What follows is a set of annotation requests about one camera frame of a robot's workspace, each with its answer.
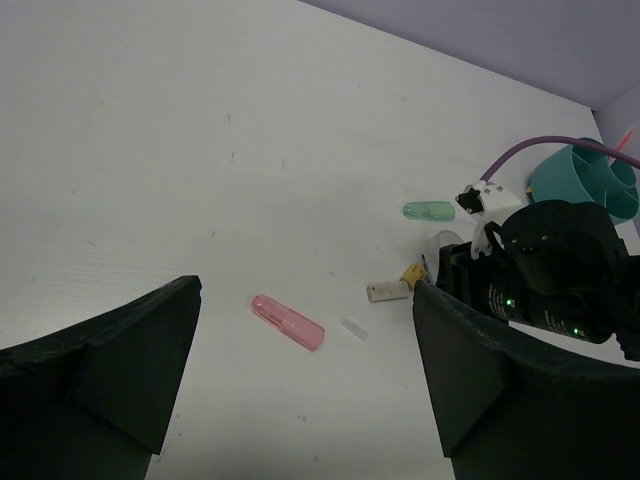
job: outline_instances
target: white table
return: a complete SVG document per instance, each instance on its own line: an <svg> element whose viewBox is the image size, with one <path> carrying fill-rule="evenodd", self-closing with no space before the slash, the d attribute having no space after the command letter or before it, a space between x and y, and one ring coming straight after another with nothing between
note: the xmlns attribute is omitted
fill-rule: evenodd
<svg viewBox="0 0 640 480"><path fill-rule="evenodd" d="M589 109L294 0L9 2L0 65L2 347L195 273L149 479L452 478L411 303L365 286L442 228L405 202L451 199L525 138L599 137ZM520 192L557 148L496 180ZM320 350L249 313L257 293L321 323Z"/></svg>

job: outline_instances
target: table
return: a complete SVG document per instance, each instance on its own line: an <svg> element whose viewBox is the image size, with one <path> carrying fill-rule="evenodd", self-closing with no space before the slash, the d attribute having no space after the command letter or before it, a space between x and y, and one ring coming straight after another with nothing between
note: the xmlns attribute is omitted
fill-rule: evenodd
<svg viewBox="0 0 640 480"><path fill-rule="evenodd" d="M149 479L453 478L411 303L370 305L365 286L443 228L405 202L451 199L527 137L599 138L589 109L294 0L1 9L0 345L198 274ZM522 192L557 148L495 180ZM257 293L322 324L323 346L249 313ZM623 363L612 343L537 335Z"/></svg>

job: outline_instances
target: wall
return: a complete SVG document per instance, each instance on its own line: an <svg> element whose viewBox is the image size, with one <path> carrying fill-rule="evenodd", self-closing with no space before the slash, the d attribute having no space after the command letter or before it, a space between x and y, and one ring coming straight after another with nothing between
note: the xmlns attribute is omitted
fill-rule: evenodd
<svg viewBox="0 0 640 480"><path fill-rule="evenodd" d="M640 85L637 0L303 0L594 110Z"/></svg>
<svg viewBox="0 0 640 480"><path fill-rule="evenodd" d="M615 146L629 127L636 125L636 133L624 151L632 157L640 158L640 85L594 116L606 145ZM636 176L640 188L640 175L637 172ZM638 216L634 219L634 223L636 228L640 229Z"/></svg>

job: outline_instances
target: yellow block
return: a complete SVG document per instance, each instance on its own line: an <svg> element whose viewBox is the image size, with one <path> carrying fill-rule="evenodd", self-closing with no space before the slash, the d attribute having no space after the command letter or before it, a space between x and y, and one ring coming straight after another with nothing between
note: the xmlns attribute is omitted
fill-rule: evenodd
<svg viewBox="0 0 640 480"><path fill-rule="evenodd" d="M407 282L409 289L413 292L418 280L424 280L425 278L427 278L427 272L424 267L420 263L415 262L409 265L409 268L402 274L400 280Z"/></svg>

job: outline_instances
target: cable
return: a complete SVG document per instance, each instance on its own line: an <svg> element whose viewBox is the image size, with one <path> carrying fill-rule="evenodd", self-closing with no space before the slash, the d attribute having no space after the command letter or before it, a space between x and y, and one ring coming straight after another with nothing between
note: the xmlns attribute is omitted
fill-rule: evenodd
<svg viewBox="0 0 640 480"><path fill-rule="evenodd" d="M539 145L541 143L564 143L567 145L575 145L576 147L594 150L609 157L622 160L632 167L640 169L640 160L636 160L635 158L630 157L629 155L625 155L624 153L614 150L613 148L605 147L604 145L600 145L599 143L595 143L591 140L548 135L544 137L530 138L529 140L525 140L524 142L520 142L517 145L511 147L509 150L504 152L500 156L500 158L493 162L493 165L491 165L489 169L480 177L480 180L484 180L485 182L488 181L500 169L500 167L502 167L502 165L507 163L507 160L513 157L520 150L524 150L527 147L531 147L532 145Z"/></svg>

